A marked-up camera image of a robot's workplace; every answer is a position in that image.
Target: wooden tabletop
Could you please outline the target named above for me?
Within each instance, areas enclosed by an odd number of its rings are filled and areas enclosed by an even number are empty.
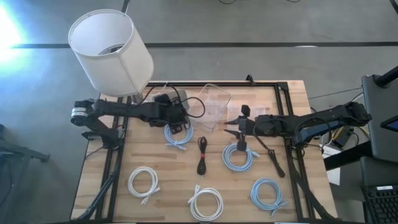
[[[304,82],[287,82],[294,113],[296,115],[311,113]],[[202,87],[183,89],[187,91],[188,96],[197,96]],[[250,170],[246,172],[231,171],[224,165],[221,158],[223,149],[237,141],[234,136],[223,131],[223,129],[236,129],[236,127],[227,126],[223,123],[237,118],[240,115],[242,104],[251,107],[252,119],[264,113],[278,114],[274,89],[263,86],[223,87],[223,89],[232,94],[232,99],[221,121],[211,134],[195,128],[193,138],[185,145],[186,151],[166,146],[167,141],[164,138],[163,128],[150,128],[147,123],[139,119],[129,119],[114,222],[196,222],[190,213],[189,204],[187,204],[189,198],[194,194],[196,184],[200,185],[201,188],[213,187],[220,192],[224,201],[224,211],[215,222],[290,222],[297,220],[282,138],[262,137],[262,140],[270,148],[275,149],[279,164],[286,173],[284,178],[277,175],[267,151],[251,136],[246,138],[248,146],[252,151],[258,152],[260,157],[254,158]],[[101,96],[101,98],[116,101],[115,98],[108,96]],[[285,101],[282,100],[282,102],[284,110],[287,111]],[[103,116],[101,120],[110,127],[113,118]],[[184,135],[185,133],[179,133],[173,137],[179,140]],[[200,160],[197,139],[201,136],[205,136],[208,141],[206,149],[207,173],[204,176],[197,174],[197,165]],[[90,142],[87,153],[100,146],[101,141]],[[81,215],[98,193],[105,157],[106,151],[103,150],[93,154],[85,161],[73,206],[72,218]],[[336,216],[335,204],[319,148],[306,148],[304,161],[312,192],[326,210]],[[231,162],[239,166],[243,165],[246,162],[246,153],[234,152],[231,156]],[[146,205],[141,205],[142,199],[133,197],[127,189],[127,180],[130,173],[141,166],[153,168],[159,178],[160,191],[152,195]],[[250,199],[250,190],[253,183],[261,177],[275,180],[281,188],[283,198],[289,201],[286,206],[278,209],[272,219],[270,212],[258,209]],[[150,185],[150,176],[146,173],[139,174],[133,183],[138,192],[146,192]],[[268,185],[262,185],[259,197],[265,203],[272,203],[275,200],[275,191]],[[300,198],[305,210],[303,194],[300,194]],[[198,208],[204,215],[210,215],[216,210],[216,200],[212,195],[201,195],[198,198]],[[108,201],[104,206],[104,215],[106,215],[107,210]]]

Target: gray floor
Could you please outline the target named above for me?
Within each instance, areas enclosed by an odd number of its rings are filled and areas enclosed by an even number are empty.
[[[69,27],[81,15],[101,8],[120,10],[123,0],[2,3],[19,32],[18,44],[64,44]],[[133,0],[127,14],[143,40],[152,43],[398,41],[398,15],[388,0],[296,4],[238,0],[228,6],[217,0]],[[51,154],[48,164],[30,164],[7,223],[68,220],[87,145],[80,136],[82,129],[70,124],[70,111],[75,100],[96,98],[99,93],[70,49],[4,52],[0,123],[7,127],[9,139]],[[395,67],[398,47],[150,49],[150,53],[153,80],[242,80],[247,74],[257,80],[305,80],[311,106],[324,110],[346,103],[360,90],[329,94],[358,88],[361,76]],[[345,174],[342,180],[356,176]],[[348,191],[342,189],[344,184],[333,187],[339,195],[339,215],[358,220],[361,209],[344,199]],[[355,186],[349,190],[358,193]]]

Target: cylindrical lampshade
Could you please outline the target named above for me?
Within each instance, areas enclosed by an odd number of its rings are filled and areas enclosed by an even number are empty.
[[[89,12],[72,25],[68,39],[91,84],[100,93],[134,95],[152,77],[152,57],[124,13],[112,9]]]

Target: cable bundle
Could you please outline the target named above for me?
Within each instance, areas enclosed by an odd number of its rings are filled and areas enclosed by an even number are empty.
[[[190,125],[190,127],[187,129],[187,133],[183,140],[176,141],[172,139],[172,132],[170,131],[170,127],[166,125],[164,128],[164,136],[166,137],[166,140],[169,142],[166,144],[166,146],[175,146],[181,150],[187,150],[187,148],[182,145],[189,142],[189,140],[191,140],[191,138],[193,137],[193,127],[192,125]]]
[[[267,205],[260,201],[259,187],[261,184],[269,184],[275,189],[276,199],[273,204]],[[254,183],[253,188],[250,191],[250,197],[253,204],[255,204],[260,209],[265,211],[272,211],[271,218],[275,215],[275,212],[277,211],[278,208],[283,207],[287,204],[286,200],[282,200],[282,192],[280,191],[278,184],[275,181],[267,178],[260,178]]]
[[[248,155],[248,159],[246,161],[246,164],[243,166],[236,166],[231,163],[229,158],[231,157],[232,152],[237,151],[237,150],[238,149],[236,148],[236,144],[230,144],[229,146],[225,147],[225,149],[223,151],[223,161],[224,161],[225,165],[233,171],[243,172],[243,171],[250,169],[250,167],[253,164],[253,156],[260,157],[260,155],[258,153],[250,150],[250,148],[247,148],[246,154]]]
[[[207,139],[204,136],[198,138],[198,145],[200,149],[200,161],[198,164],[197,173],[199,175],[205,175],[206,174],[205,153],[206,153]]]
[[[136,175],[141,173],[141,172],[148,172],[150,174],[150,177],[152,178],[152,186],[150,187],[148,192],[143,193],[143,194],[136,192],[136,190],[134,190],[134,188],[132,187],[132,181],[134,180]],[[157,180],[156,172],[152,168],[150,168],[150,167],[139,167],[139,168],[137,168],[136,170],[134,170],[131,173],[130,178],[129,178],[129,182],[127,183],[127,186],[129,188],[130,194],[132,194],[133,196],[138,197],[138,198],[145,197],[142,200],[142,202],[141,202],[141,205],[145,205],[148,202],[149,197],[153,193],[156,193],[156,192],[160,191],[160,187],[157,186],[157,181],[158,180]]]
[[[199,197],[199,195],[205,194],[205,193],[212,194],[214,196],[214,198],[217,200],[217,211],[210,216],[202,215],[199,212],[198,207],[197,207],[197,198]],[[223,209],[224,209],[223,198],[221,197],[220,193],[216,189],[212,189],[212,188],[208,187],[208,188],[200,190],[199,185],[195,186],[195,194],[188,201],[188,203],[191,204],[192,216],[195,217],[197,220],[203,221],[203,222],[210,222],[210,221],[215,220],[223,213]]]

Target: black keyboard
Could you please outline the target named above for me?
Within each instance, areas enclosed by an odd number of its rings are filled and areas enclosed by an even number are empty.
[[[398,223],[398,185],[366,187],[363,193],[373,223]]]

